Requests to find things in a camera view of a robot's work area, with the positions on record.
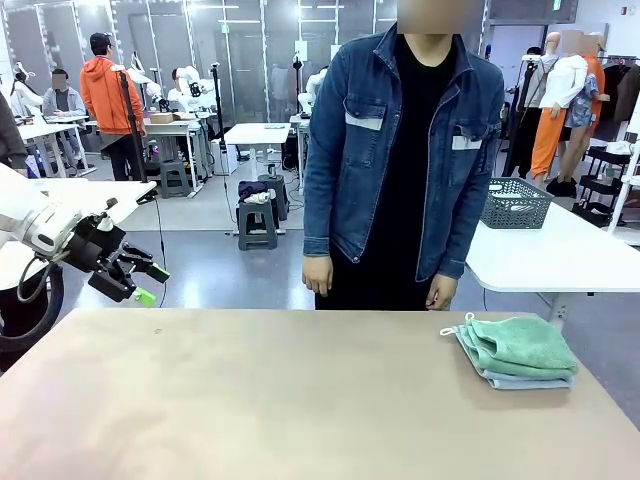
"gray plastic stool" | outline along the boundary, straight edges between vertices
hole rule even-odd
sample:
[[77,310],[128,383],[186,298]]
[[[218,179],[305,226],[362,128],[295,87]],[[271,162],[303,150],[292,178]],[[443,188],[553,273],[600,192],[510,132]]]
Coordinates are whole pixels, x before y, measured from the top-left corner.
[[[169,182],[179,185],[171,186]],[[191,193],[187,171],[182,162],[162,162],[160,164],[160,186],[162,198],[187,197]]]
[[[249,245],[254,243],[266,243],[269,250],[273,250],[278,246],[278,232],[273,221],[273,210],[270,201],[262,205],[240,202],[238,210],[238,248],[240,250],[248,250]],[[247,231],[247,219],[249,215],[254,214],[262,216],[266,233],[250,233]]]
[[287,197],[287,187],[284,184],[284,177],[276,175],[260,175],[258,181],[264,183],[269,190],[276,192],[276,202],[278,204],[278,219],[283,221],[289,216],[289,198]]

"neck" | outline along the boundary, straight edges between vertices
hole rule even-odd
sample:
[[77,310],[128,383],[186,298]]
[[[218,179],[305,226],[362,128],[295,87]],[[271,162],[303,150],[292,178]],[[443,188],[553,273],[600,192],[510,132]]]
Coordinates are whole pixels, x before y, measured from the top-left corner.
[[405,33],[404,38],[416,59],[426,67],[437,67],[452,48],[453,35]]

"jacket chest pocket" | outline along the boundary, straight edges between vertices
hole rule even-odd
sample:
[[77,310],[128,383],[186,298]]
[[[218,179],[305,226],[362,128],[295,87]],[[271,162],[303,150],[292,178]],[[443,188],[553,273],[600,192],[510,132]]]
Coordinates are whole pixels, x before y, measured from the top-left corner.
[[492,167],[487,146],[494,129],[489,125],[456,125],[451,143],[449,186],[464,185],[471,174],[486,173]]
[[343,104],[346,124],[345,159],[349,165],[370,167],[387,107],[350,97],[345,98]]

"plastic basket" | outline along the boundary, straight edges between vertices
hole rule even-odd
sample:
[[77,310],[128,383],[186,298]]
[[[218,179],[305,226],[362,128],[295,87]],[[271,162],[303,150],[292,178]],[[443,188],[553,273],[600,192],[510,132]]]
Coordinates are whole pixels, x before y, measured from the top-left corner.
[[489,228],[540,229],[552,198],[520,178],[492,178],[481,220]]

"orange pants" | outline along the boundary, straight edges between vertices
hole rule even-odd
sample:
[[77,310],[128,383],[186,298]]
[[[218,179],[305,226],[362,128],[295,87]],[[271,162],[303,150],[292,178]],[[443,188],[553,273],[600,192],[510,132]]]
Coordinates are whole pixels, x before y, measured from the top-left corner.
[[536,134],[536,143],[531,157],[531,171],[534,177],[547,173],[551,169],[566,119],[567,110],[565,108],[560,110],[560,115],[556,119],[551,118],[550,108],[542,110],[538,133]]

